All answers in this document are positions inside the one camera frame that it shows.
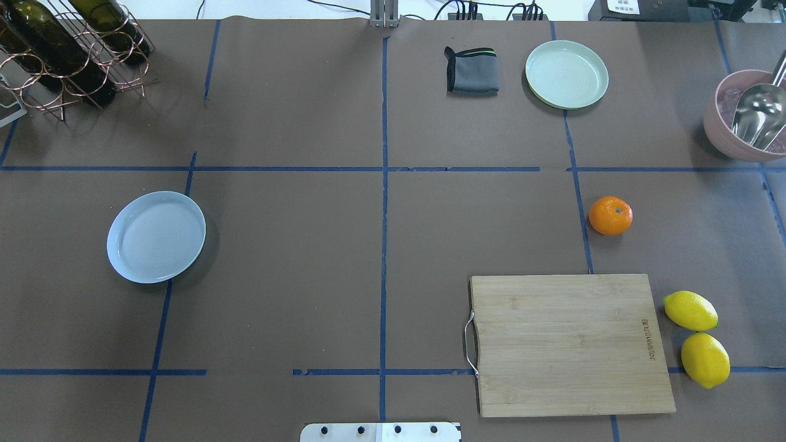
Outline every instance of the green glass bottle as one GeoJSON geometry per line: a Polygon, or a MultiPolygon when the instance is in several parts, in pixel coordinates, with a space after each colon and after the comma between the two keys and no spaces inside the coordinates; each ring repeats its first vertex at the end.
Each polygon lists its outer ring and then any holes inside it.
{"type": "Polygon", "coordinates": [[[87,52],[74,40],[44,5],[35,0],[0,0],[3,18],[21,40],[30,46],[48,72],[67,76],[77,87],[64,81],[67,90],[87,94],[83,101],[108,105],[115,98],[115,84],[87,52]]]}
{"type": "Polygon", "coordinates": [[[115,0],[68,0],[68,2],[91,28],[101,33],[108,32],[101,39],[109,49],[117,53],[128,53],[133,47],[131,39],[137,43],[134,52],[125,59],[124,63],[140,64],[150,55],[150,45],[145,41],[145,37],[128,21],[125,11],[115,0]]]}
{"type": "MultiPolygon", "coordinates": [[[[30,46],[19,40],[19,37],[8,28],[5,21],[0,20],[0,50],[8,55],[27,53],[30,50],[30,46]]],[[[41,73],[42,66],[38,58],[14,57],[13,60],[28,74],[36,76],[41,73]]],[[[39,77],[39,83],[56,94],[60,93],[63,87],[63,83],[59,79],[50,77],[47,74],[39,77]]]]}

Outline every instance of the folded cloth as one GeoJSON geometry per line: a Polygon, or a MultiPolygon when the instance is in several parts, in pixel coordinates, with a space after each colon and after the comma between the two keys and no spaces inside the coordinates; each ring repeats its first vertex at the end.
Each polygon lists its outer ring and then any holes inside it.
{"type": "Polygon", "coordinates": [[[493,95],[499,91],[497,54],[487,47],[454,52],[445,47],[447,90],[454,94],[493,95]]]}

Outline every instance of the blue tape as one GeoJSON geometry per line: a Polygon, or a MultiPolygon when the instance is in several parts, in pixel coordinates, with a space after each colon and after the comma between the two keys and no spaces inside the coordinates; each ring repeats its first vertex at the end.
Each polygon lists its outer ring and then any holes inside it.
{"type": "Polygon", "coordinates": [[[571,171],[573,174],[573,188],[576,192],[576,203],[578,205],[578,220],[582,225],[582,239],[584,240],[584,255],[587,261],[587,273],[594,274],[595,268],[592,262],[592,250],[590,250],[590,237],[587,234],[587,222],[584,215],[584,201],[582,200],[581,183],[578,180],[578,165],[576,164],[576,153],[573,147],[573,135],[571,135],[571,128],[567,124],[567,111],[562,111],[562,117],[565,120],[565,137],[567,138],[567,145],[570,147],[571,154],[571,171]]]}
{"type": "Polygon", "coordinates": [[[376,368],[309,368],[306,371],[293,370],[292,376],[377,376],[379,373],[376,368]]]}
{"type": "Polygon", "coordinates": [[[764,187],[766,188],[769,206],[773,209],[775,223],[778,226],[778,233],[780,233],[780,240],[784,243],[784,246],[786,246],[786,229],[784,229],[784,220],[783,217],[780,216],[780,209],[778,208],[778,203],[775,201],[773,187],[769,184],[769,177],[767,176],[767,170],[764,168],[764,164],[759,164],[759,170],[762,173],[762,180],[764,181],[764,187]]]}
{"type": "Polygon", "coordinates": [[[197,153],[191,155],[191,165],[189,165],[189,177],[185,180],[185,195],[188,197],[191,194],[191,182],[194,178],[194,164],[197,163],[197,153]]]}
{"type": "MultiPolygon", "coordinates": [[[[0,368],[0,376],[150,376],[151,370],[112,368],[0,368]]],[[[159,376],[207,376],[207,370],[159,370],[159,376]]]]}
{"type": "Polygon", "coordinates": [[[610,418],[612,420],[612,438],[614,438],[614,442],[619,442],[619,427],[617,426],[617,416],[616,414],[612,414],[610,418]]]}
{"type": "Polygon", "coordinates": [[[14,132],[17,131],[17,124],[19,123],[19,119],[16,119],[11,123],[11,129],[8,131],[8,136],[6,136],[6,143],[2,147],[2,153],[0,153],[0,166],[2,166],[3,162],[6,160],[8,156],[8,151],[11,149],[11,140],[13,139],[14,132]]]}
{"type": "Polygon", "coordinates": [[[221,29],[221,20],[215,21],[215,29],[213,30],[213,46],[210,48],[210,61],[208,62],[208,73],[204,78],[204,99],[209,100],[208,92],[210,91],[210,78],[213,76],[213,62],[215,61],[215,47],[219,44],[219,29],[221,29]]]}
{"type": "Polygon", "coordinates": [[[309,167],[309,166],[199,166],[198,172],[382,172],[379,167],[309,167]]]}
{"type": "Polygon", "coordinates": [[[752,173],[758,168],[568,168],[565,171],[578,172],[710,172],[710,173],[752,173]]]}
{"type": "Polygon", "coordinates": [[[164,171],[180,172],[188,171],[185,166],[2,166],[3,171],[88,171],[88,172],[140,172],[140,171],[164,171]]]}
{"type": "MultiPolygon", "coordinates": [[[[670,366],[669,373],[684,373],[685,368],[681,366],[670,366]]],[[[732,373],[780,373],[786,374],[786,367],[783,366],[733,366],[732,373]]]]}
{"type": "Polygon", "coordinates": [[[380,271],[380,422],[385,422],[387,368],[387,40],[382,39],[382,252],[380,271]]]}
{"type": "Polygon", "coordinates": [[[156,392],[156,378],[158,377],[158,366],[161,360],[161,348],[163,347],[163,332],[167,327],[167,317],[169,316],[169,301],[172,297],[172,280],[167,282],[167,294],[163,298],[161,308],[161,322],[158,326],[158,338],[156,339],[156,351],[152,358],[152,369],[150,370],[150,382],[148,384],[148,395],[145,400],[145,413],[142,415],[142,425],[139,430],[139,442],[145,442],[147,437],[147,426],[150,421],[150,409],[152,398],[156,392]]]}
{"type": "Polygon", "coordinates": [[[389,168],[391,172],[540,172],[539,167],[524,168],[441,168],[441,167],[414,167],[414,168],[389,168]]]}
{"type": "Polygon", "coordinates": [[[388,376],[463,376],[471,374],[475,376],[475,372],[469,368],[393,368],[387,369],[388,376]]]}
{"type": "Polygon", "coordinates": [[[721,33],[721,22],[713,14],[713,21],[715,22],[715,34],[718,36],[718,46],[721,48],[721,57],[723,58],[723,65],[726,68],[726,75],[732,73],[732,68],[729,66],[729,58],[726,56],[726,46],[723,44],[723,34],[721,33]]]}

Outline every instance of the metal plate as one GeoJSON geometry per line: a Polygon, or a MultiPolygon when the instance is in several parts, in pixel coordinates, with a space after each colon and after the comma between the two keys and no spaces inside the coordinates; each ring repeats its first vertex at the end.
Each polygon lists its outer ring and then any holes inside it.
{"type": "Polygon", "coordinates": [[[451,422],[385,422],[309,424],[300,442],[461,442],[461,424],[451,422]]]}

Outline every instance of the metal handle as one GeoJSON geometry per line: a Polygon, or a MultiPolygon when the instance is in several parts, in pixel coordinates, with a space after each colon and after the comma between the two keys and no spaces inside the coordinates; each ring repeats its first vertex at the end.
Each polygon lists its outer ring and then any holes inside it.
{"type": "Polygon", "coordinates": [[[469,344],[467,342],[467,328],[469,327],[469,324],[474,320],[475,320],[475,311],[470,310],[469,319],[467,319],[467,323],[464,324],[464,357],[467,358],[467,363],[469,363],[469,366],[472,367],[472,371],[475,372],[475,378],[480,379],[480,373],[478,372],[478,369],[475,368],[475,364],[473,364],[472,361],[469,360],[469,344]]]}
{"type": "Polygon", "coordinates": [[[784,75],[786,75],[786,50],[780,55],[780,60],[778,60],[778,64],[775,65],[772,84],[780,86],[780,82],[783,81],[784,75]]]}

